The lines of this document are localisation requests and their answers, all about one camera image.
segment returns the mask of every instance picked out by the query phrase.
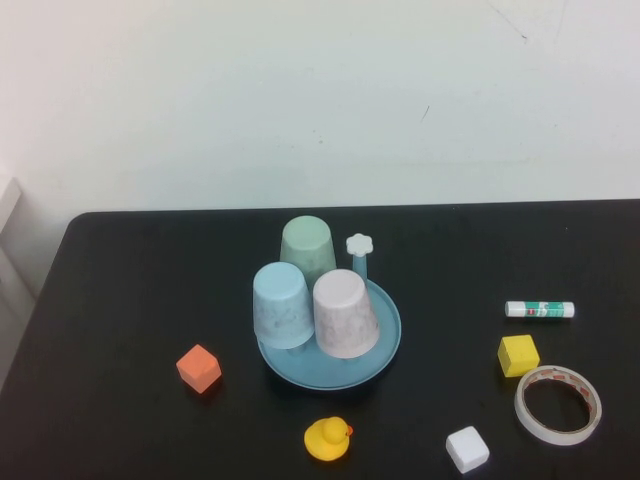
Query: foam cube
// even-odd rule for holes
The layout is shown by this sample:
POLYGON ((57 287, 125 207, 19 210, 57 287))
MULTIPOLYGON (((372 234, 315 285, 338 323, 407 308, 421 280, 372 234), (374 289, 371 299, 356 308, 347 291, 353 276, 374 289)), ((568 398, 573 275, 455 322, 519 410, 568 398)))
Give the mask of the foam cube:
POLYGON ((479 467, 489 458, 489 448, 474 427, 463 428, 449 435, 447 452, 460 473, 479 467))
POLYGON ((220 365, 216 357, 207 352, 200 345, 189 350, 176 363, 180 377, 196 392, 202 393, 222 376, 220 365))
POLYGON ((521 377, 540 363, 531 335, 502 337, 498 360, 505 377, 521 377))

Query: upside-down cup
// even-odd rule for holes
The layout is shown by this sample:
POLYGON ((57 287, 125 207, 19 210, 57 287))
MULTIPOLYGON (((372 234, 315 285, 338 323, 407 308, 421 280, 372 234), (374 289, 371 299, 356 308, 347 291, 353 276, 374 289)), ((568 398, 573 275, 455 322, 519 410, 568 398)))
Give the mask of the upside-down cup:
POLYGON ((332 270, 313 289, 316 340, 327 355, 356 358, 380 338, 378 319, 364 281, 351 270, 332 270))
POLYGON ((309 215, 291 220, 282 230, 280 261, 298 267, 313 291, 318 278, 336 268, 329 225, 309 215))
POLYGON ((253 329, 271 348, 293 349, 313 336, 311 296, 298 267, 276 262, 253 279, 253 329))

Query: yellow cube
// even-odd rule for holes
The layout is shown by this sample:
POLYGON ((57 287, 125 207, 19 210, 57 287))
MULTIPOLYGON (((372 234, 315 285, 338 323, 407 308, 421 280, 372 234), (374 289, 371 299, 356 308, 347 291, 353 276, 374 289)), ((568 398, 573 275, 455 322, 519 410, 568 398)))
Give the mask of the yellow cube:
POLYGON ((505 377, 521 377, 540 363, 540 356, 531 335, 502 337, 498 360, 505 377))

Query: double-sided tape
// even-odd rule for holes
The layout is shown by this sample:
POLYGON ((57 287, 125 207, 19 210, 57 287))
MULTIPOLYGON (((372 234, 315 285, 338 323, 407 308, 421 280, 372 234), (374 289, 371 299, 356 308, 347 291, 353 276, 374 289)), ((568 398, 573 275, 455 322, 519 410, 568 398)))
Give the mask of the double-sided tape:
POLYGON ((516 415, 518 415, 518 419, 524 428, 540 440, 553 445, 568 446, 584 442, 593 433, 602 418, 602 403, 600 403, 600 397, 598 397, 596 389, 579 373, 555 365, 535 368, 520 379, 518 390, 516 391, 515 406, 516 415), (524 391, 530 385, 541 380, 564 382, 582 395, 589 410, 589 421, 584 427, 573 432, 561 432, 540 423, 531 414, 524 401, 524 391))

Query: blue plate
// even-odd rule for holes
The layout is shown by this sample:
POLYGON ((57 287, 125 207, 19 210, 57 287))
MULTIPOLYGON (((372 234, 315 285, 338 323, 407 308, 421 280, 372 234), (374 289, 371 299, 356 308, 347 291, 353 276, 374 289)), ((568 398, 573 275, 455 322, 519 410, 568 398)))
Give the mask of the blue plate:
POLYGON ((387 292, 371 280, 367 282, 380 326, 380 339, 371 350, 360 357, 343 360, 320 350, 315 335, 292 351, 278 350, 258 342, 267 365, 294 385, 324 391, 355 387, 384 370, 400 345, 400 314, 387 292))

